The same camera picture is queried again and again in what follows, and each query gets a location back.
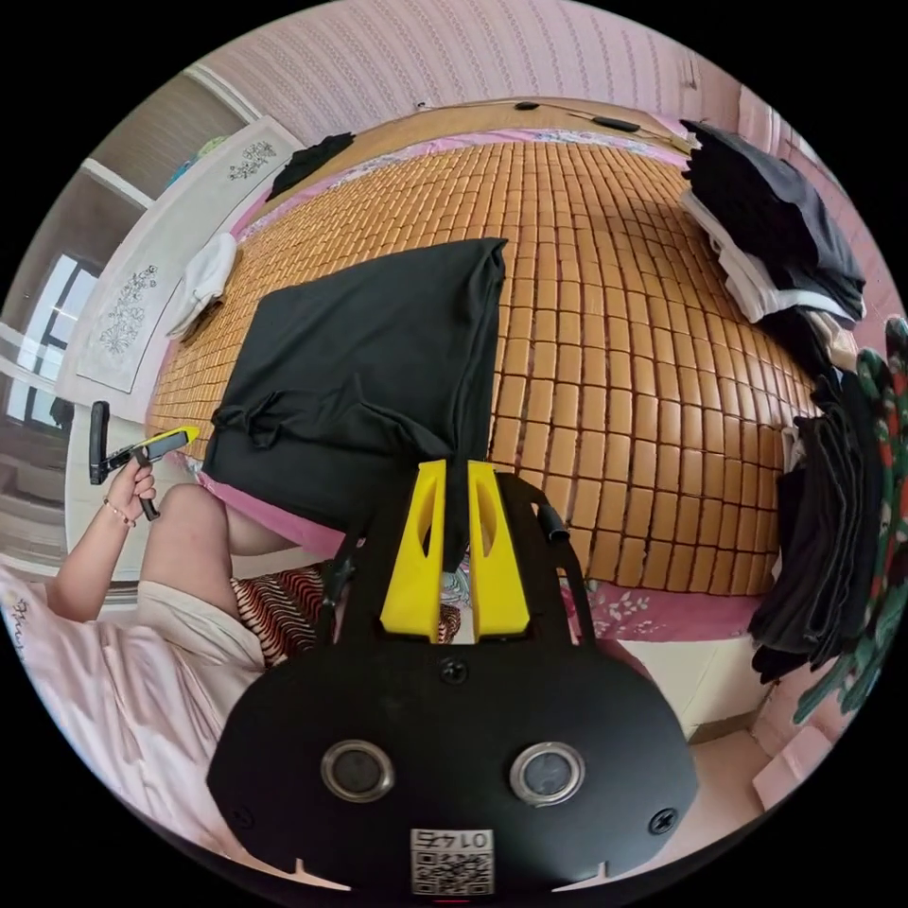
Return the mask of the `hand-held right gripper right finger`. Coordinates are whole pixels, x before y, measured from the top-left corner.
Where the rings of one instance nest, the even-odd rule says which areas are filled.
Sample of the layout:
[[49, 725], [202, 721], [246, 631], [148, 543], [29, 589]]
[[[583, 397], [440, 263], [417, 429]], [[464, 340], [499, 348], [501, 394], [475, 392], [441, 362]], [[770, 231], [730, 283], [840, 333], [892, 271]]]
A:
[[467, 465], [469, 579], [475, 639], [522, 637], [530, 611], [495, 467]]

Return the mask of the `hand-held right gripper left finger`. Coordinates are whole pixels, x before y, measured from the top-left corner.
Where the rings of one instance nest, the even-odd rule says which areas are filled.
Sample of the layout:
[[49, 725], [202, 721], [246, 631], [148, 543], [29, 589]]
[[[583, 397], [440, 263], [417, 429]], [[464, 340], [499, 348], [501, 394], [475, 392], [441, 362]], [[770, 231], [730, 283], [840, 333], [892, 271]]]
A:
[[439, 639], [445, 547], [446, 463], [419, 465], [379, 621], [393, 636]]

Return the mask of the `person's left hand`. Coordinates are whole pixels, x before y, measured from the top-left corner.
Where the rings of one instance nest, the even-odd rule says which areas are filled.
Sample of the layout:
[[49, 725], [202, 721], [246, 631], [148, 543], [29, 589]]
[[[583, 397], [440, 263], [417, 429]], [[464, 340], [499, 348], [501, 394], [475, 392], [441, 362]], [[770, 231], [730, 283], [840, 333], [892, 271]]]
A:
[[134, 526], [144, 513], [144, 504], [155, 496], [152, 468], [130, 460], [112, 479], [105, 501], [122, 522]]

